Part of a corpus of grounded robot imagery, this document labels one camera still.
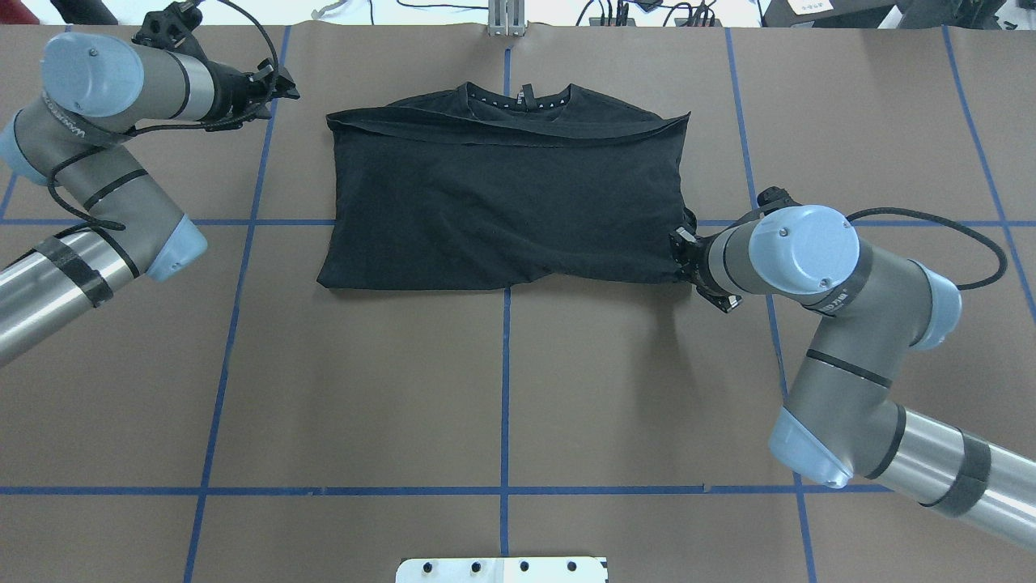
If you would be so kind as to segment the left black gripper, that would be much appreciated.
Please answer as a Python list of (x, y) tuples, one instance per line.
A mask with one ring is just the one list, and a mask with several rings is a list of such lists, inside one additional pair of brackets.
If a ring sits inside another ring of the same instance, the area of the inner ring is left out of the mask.
[(278, 99), (298, 100), (299, 89), (287, 67), (274, 60), (263, 60), (256, 71), (240, 71), (227, 64), (212, 66), (214, 100), (212, 121), (270, 119), (267, 103)]

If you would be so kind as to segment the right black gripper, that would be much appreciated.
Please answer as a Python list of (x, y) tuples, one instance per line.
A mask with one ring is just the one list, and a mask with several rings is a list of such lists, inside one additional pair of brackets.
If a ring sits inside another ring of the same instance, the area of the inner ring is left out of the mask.
[(692, 228), (677, 228), (670, 233), (669, 240), (681, 276), (691, 283), (697, 294), (711, 305), (722, 313), (731, 313), (740, 305), (741, 296), (722, 288), (709, 267), (709, 253), (718, 237), (699, 236)]

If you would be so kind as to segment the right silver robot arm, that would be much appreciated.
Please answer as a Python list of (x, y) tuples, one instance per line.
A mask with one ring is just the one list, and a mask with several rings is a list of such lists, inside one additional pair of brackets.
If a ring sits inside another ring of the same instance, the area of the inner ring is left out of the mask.
[(773, 202), (699, 236), (669, 236), (677, 264), (728, 313), (743, 296), (785, 296), (819, 316), (769, 439), (782, 465), (829, 488), (876, 480), (926, 509), (1034, 549), (1034, 462), (890, 398), (910, 351), (961, 320), (958, 287), (873, 246), (819, 204)]

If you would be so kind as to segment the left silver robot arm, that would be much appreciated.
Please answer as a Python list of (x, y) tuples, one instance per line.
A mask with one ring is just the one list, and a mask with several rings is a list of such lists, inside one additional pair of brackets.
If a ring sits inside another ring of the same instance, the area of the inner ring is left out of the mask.
[(42, 92), (2, 132), (2, 159), (78, 222), (2, 271), (3, 365), (137, 276), (163, 282), (207, 251), (195, 223), (134, 158), (130, 139), (235, 130), (270, 119), (276, 99), (299, 99), (277, 54), (255, 71), (237, 70), (209, 59), (178, 23), (143, 26), (132, 40), (64, 32), (45, 45), (40, 68)]

